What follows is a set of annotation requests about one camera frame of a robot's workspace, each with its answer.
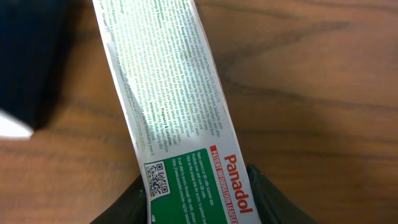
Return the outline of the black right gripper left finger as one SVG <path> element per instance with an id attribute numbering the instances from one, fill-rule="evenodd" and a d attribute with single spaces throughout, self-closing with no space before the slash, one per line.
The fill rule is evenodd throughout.
<path id="1" fill-rule="evenodd" d="M 147 224 L 147 198 L 142 176 L 90 224 Z"/>

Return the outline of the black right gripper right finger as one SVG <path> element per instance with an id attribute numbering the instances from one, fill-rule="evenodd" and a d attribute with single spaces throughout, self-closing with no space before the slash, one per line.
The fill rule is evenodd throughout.
<path id="1" fill-rule="evenodd" d="M 317 224 L 293 204 L 255 165 L 247 165 L 254 202 L 262 223 Z"/>

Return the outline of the white green medicine box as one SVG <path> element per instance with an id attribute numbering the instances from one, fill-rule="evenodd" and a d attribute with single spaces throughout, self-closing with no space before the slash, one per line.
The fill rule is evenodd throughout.
<path id="1" fill-rule="evenodd" d="M 259 223 L 195 3 L 93 5 L 141 169 L 147 221 Z"/>

